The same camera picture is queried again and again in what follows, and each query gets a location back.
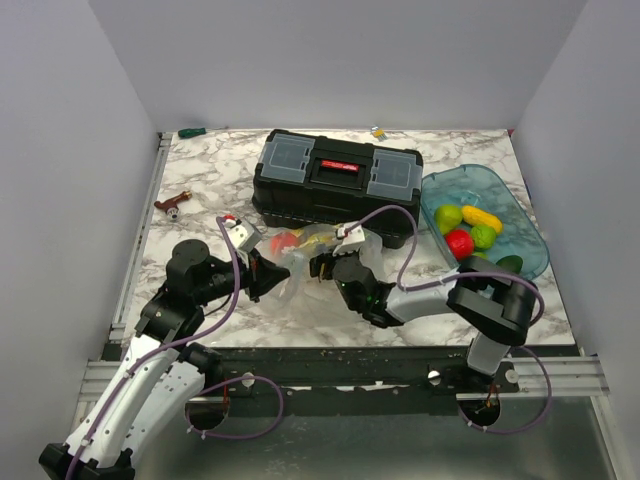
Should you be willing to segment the clear plastic bag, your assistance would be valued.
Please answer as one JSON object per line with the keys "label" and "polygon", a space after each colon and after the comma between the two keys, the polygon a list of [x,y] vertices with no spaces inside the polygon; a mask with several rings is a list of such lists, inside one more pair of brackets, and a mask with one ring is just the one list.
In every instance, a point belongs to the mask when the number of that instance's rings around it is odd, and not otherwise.
{"label": "clear plastic bag", "polygon": [[281,229],[260,243],[263,255],[289,270],[290,277],[269,292],[262,309],[290,315],[304,326],[334,327],[360,316],[348,310],[330,278],[329,262],[338,246],[337,225],[312,224]]}

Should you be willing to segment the black plastic toolbox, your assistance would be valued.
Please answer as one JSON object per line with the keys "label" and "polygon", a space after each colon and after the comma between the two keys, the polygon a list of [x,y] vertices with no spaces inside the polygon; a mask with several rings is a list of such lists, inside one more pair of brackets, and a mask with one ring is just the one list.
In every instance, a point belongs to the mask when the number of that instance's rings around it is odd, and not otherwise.
{"label": "black plastic toolbox", "polygon": [[267,136],[253,178],[252,204],[269,227],[299,228],[364,218],[383,245],[399,249],[419,221],[423,158],[416,150],[276,129]]}

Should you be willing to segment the dark green fake avocado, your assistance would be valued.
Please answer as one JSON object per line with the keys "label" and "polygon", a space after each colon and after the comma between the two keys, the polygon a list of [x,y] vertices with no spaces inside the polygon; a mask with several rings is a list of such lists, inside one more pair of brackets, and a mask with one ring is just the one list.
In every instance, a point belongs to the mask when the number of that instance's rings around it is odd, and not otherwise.
{"label": "dark green fake avocado", "polygon": [[519,274],[523,268],[523,259],[518,255],[508,255],[496,262],[496,265],[508,272]]}

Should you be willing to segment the blue transparent tray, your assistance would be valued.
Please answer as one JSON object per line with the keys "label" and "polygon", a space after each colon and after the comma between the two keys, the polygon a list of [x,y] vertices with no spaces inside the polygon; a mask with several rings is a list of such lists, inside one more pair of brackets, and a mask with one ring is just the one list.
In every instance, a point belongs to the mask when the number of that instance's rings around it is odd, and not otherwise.
{"label": "blue transparent tray", "polygon": [[449,267],[458,261],[436,226],[435,212],[443,205],[470,205],[496,216],[503,233],[488,250],[488,259],[517,255],[523,260],[520,275],[534,280],[549,265],[549,251],[525,210],[500,176],[479,164],[465,164],[442,172],[430,173],[422,180],[421,211],[436,245]]}

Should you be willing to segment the black metal base rail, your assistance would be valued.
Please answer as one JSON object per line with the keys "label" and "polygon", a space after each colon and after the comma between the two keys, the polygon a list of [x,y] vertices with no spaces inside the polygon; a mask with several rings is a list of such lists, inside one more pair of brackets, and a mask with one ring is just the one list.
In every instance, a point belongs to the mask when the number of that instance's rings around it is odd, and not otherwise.
{"label": "black metal base rail", "polygon": [[502,362],[494,377],[468,367],[464,347],[188,347],[179,360],[205,384],[250,373],[274,381],[296,416],[454,415],[459,394],[515,393]]}

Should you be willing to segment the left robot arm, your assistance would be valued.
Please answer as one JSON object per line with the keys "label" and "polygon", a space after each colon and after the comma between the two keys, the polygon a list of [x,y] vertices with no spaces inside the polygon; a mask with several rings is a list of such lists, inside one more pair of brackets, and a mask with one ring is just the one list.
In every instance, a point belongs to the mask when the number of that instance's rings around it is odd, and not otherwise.
{"label": "left robot arm", "polygon": [[290,273],[252,249],[225,262],[196,239],[178,243],[166,280],[143,308],[124,358],[94,408],[63,443],[48,444],[39,463],[52,479],[132,479],[144,450],[199,393],[222,380],[220,357],[192,337],[203,308],[241,292],[256,301]]}

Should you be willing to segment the green handled screwdriver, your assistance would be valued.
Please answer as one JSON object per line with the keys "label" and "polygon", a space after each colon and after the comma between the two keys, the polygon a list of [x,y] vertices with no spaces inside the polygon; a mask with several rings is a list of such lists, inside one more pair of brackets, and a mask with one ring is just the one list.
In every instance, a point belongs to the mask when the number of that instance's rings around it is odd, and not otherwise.
{"label": "green handled screwdriver", "polygon": [[212,134],[214,132],[228,131],[229,127],[224,126],[220,128],[207,128],[207,127],[192,127],[184,128],[177,131],[177,136],[180,139],[193,139],[200,136]]}

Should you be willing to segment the brown handled tool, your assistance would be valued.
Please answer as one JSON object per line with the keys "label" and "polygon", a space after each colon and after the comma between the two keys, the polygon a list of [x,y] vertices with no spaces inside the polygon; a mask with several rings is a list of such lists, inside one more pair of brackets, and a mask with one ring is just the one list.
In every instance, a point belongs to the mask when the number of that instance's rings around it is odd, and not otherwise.
{"label": "brown handled tool", "polygon": [[182,191],[180,194],[168,198],[164,201],[156,200],[154,207],[162,211],[169,220],[176,221],[179,217],[179,204],[192,197],[191,191]]}

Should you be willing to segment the red fake fruit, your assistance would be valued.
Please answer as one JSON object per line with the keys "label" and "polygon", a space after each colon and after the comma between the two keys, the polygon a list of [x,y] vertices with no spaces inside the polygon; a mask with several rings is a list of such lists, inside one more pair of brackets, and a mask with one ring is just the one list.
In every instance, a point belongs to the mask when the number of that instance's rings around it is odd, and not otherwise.
{"label": "red fake fruit", "polygon": [[280,254],[284,249],[297,247],[298,245],[299,237],[289,231],[280,232],[270,240],[270,249],[274,255]]}
{"label": "red fake fruit", "polygon": [[475,245],[469,232],[455,229],[445,237],[445,242],[457,261],[464,260],[474,253]]}

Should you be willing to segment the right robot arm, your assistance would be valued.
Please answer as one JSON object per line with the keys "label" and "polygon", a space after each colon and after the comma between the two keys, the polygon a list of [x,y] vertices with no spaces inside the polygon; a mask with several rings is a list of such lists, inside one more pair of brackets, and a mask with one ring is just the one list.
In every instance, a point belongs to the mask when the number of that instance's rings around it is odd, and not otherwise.
{"label": "right robot arm", "polygon": [[379,328],[458,314],[478,330],[459,370],[462,384],[474,392],[494,383],[502,359],[524,345],[530,325],[541,316],[534,306],[544,308],[532,282],[478,256],[421,285],[383,282],[357,253],[319,255],[310,261],[310,276],[334,281],[348,309]]}

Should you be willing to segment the yellow fake corn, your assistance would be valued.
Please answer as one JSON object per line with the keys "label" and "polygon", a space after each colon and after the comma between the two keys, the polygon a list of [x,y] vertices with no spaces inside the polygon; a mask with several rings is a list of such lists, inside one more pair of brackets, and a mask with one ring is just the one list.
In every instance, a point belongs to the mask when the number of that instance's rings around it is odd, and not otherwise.
{"label": "yellow fake corn", "polygon": [[471,226],[487,226],[492,228],[497,235],[501,235],[504,229],[502,221],[495,215],[478,207],[464,205],[461,208],[462,219]]}

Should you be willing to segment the small yellow blue brush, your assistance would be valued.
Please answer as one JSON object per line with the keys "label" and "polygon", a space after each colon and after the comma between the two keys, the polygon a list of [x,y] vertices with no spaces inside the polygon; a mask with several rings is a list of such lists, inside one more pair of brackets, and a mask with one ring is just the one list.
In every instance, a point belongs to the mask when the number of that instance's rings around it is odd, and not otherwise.
{"label": "small yellow blue brush", "polygon": [[378,141],[385,141],[387,139],[385,131],[378,126],[373,126],[371,128],[371,135]]}

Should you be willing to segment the yellow fake fruit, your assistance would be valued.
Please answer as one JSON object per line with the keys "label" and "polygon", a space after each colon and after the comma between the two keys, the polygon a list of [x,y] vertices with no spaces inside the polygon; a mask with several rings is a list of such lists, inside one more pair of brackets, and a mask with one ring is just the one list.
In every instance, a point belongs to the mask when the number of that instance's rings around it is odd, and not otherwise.
{"label": "yellow fake fruit", "polygon": [[314,249],[318,245],[327,245],[330,244],[334,238],[329,234],[313,234],[310,235],[306,240],[302,241],[299,245],[300,248],[303,249]]}

